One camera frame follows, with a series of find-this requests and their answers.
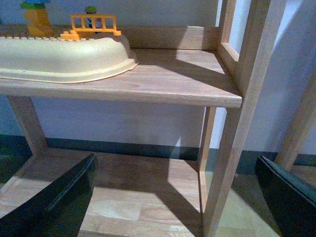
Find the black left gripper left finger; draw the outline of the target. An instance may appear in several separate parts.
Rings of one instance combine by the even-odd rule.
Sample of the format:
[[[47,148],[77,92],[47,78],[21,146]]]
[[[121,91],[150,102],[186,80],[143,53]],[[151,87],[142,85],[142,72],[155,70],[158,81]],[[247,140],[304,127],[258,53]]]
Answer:
[[[97,174],[90,154],[27,202],[0,219],[2,237],[76,237]]]

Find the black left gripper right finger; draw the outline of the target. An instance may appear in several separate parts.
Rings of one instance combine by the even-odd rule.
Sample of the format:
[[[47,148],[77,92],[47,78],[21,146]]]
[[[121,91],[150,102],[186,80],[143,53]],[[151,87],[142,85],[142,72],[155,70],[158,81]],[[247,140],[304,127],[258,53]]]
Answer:
[[[264,156],[256,160],[264,199],[284,237],[316,235],[316,188]]]

